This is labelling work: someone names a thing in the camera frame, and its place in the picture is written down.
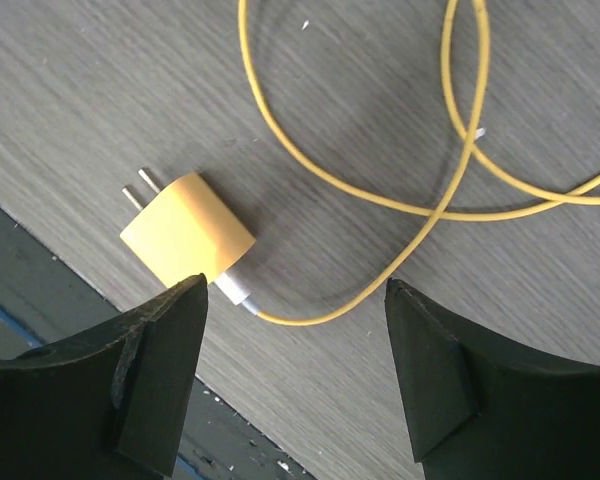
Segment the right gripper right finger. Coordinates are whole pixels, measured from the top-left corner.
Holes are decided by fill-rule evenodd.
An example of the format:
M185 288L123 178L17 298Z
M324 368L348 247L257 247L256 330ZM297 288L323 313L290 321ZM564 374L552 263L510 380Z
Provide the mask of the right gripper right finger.
M600 479L600 366L523 345L398 279L385 312L429 479Z

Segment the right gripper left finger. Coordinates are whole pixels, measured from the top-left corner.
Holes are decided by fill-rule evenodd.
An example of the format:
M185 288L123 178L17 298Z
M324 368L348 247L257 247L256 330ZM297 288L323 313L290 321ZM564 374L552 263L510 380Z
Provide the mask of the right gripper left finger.
M0 479L166 479L208 312L191 276L101 324L0 359Z

